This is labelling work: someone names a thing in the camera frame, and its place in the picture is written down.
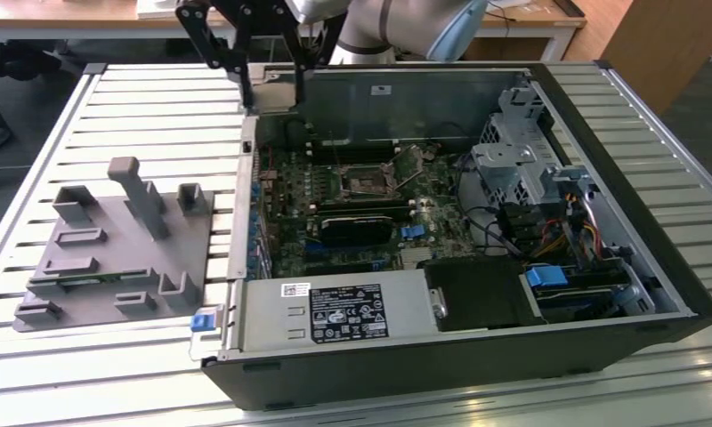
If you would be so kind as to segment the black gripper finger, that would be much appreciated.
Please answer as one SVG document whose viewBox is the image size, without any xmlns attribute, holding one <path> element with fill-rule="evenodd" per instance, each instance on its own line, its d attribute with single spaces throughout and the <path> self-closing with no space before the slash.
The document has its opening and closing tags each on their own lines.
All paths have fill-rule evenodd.
<svg viewBox="0 0 712 427">
<path fill-rule="evenodd" d="M 210 1 L 178 1 L 178 20 L 210 68 L 223 68 L 228 78 L 239 85 L 243 106 L 251 110 L 254 89 L 248 69 L 248 47 L 252 26 L 243 23 L 239 27 L 234 27 L 232 46 L 222 44 L 208 23 L 210 8 L 214 8 Z"/>
<path fill-rule="evenodd" d="M 314 70 L 330 64 L 332 56 L 332 18 L 323 20 L 322 29 L 310 45 L 304 45 L 298 33 L 299 22 L 291 12 L 278 13 L 280 34 L 286 41 L 286 48 L 295 63 L 296 105 L 306 100 L 307 75 Z"/>
</svg>

